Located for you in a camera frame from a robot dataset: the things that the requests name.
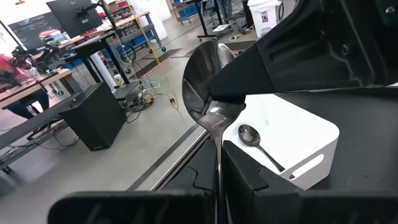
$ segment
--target metal spoon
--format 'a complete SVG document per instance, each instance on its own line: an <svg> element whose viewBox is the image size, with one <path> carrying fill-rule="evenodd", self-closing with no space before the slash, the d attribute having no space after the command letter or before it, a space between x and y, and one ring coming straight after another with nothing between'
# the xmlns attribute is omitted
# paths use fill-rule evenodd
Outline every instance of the metal spoon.
<svg viewBox="0 0 398 224"><path fill-rule="evenodd" d="M274 158L272 158L272 156L268 154L268 152L265 149L263 149L260 146L260 141L261 141L260 134L256 129L254 129L254 127L247 124L242 124L238 129L238 134L240 140L244 144L260 149L268 157L268 159L276 166L279 172L283 172L285 170L284 167L282 167Z"/></svg>
<svg viewBox="0 0 398 224"><path fill-rule="evenodd" d="M226 199L222 183L221 146L225 129L239 116L245 96L215 99L210 95L208 80L235 56L224 44L209 41L193 52L185 67L182 81L182 98L189 115L211 135L217 148L218 190L217 219L227 223Z"/></svg>

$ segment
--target desktop computer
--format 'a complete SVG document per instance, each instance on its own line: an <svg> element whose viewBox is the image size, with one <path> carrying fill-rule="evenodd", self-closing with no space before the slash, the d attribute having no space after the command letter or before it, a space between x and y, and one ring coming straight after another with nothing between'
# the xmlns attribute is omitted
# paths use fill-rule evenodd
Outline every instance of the desktop computer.
<svg viewBox="0 0 398 224"><path fill-rule="evenodd" d="M80 93L60 116L91 151L111 147L127 119L104 82Z"/></svg>

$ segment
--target yellow cable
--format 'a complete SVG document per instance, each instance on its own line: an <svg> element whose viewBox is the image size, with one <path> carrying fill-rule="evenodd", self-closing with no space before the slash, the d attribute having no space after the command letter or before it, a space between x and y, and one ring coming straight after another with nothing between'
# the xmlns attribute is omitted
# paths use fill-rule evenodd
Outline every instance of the yellow cable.
<svg viewBox="0 0 398 224"><path fill-rule="evenodd" d="M146 42L148 43L148 46L149 46L149 48L151 49L152 53L154 54L154 57L155 57L155 59L156 59L157 64L160 66L159 58L158 58L158 56L156 55L155 49L153 48L153 46L152 46L150 40L148 39L147 34L145 33L144 29L143 29L142 26L141 26L141 22L140 22L140 20L139 20L139 17L136 17L136 15L134 14L134 13L135 13L135 10L134 10L134 8L132 7L132 5L130 4L129 1L127 1L127 4L129 5L129 9L130 9L132 15L136 18L137 25L138 25L138 27L140 28L142 34L144 34L145 40L146 40ZM160 69L160 71L162 72L164 78L166 79L167 84L168 84L169 87L172 89L174 98L172 98L172 97L171 97L169 94L167 94L167 93L159 93L159 94L160 94L160 95L166 95L166 96L168 96L168 97L170 98L171 104L172 104L173 107L178 111L178 100L177 100L177 96L176 96L176 94L175 94L175 92L174 92L174 89L173 89L173 87L172 87L172 85L171 85L169 79L167 78L167 75L163 72L163 70L162 70L160 67L159 67L159 69Z"/></svg>

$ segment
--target large silver spoon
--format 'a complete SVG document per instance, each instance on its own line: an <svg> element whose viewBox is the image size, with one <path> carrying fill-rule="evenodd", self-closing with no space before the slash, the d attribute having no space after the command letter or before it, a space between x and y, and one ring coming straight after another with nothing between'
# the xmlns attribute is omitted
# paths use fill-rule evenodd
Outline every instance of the large silver spoon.
<svg viewBox="0 0 398 224"><path fill-rule="evenodd" d="M190 57L182 81L182 98L189 115L210 133L217 147L216 206L219 224L227 223L228 219L221 170L222 137L225 129L242 111L245 96L223 98L222 102L218 101L220 99L210 95L208 80L234 58L235 56L224 44L219 44L217 41L205 42L197 47Z"/></svg>

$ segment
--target white plastic bin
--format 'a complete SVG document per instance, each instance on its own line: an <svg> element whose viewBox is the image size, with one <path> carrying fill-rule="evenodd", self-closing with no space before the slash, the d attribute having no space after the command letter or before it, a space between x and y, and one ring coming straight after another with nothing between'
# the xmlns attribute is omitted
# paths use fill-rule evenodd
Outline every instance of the white plastic bin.
<svg viewBox="0 0 398 224"><path fill-rule="evenodd" d="M248 1L257 37L262 37L277 25L279 19L276 10L280 4L277 0Z"/></svg>
<svg viewBox="0 0 398 224"><path fill-rule="evenodd" d="M246 109L225 130L224 141L233 142L258 163L303 190L329 174L340 134L336 125L275 95L247 96L245 103ZM261 147L285 168L283 172L260 149L241 142L238 129L242 124L259 132Z"/></svg>

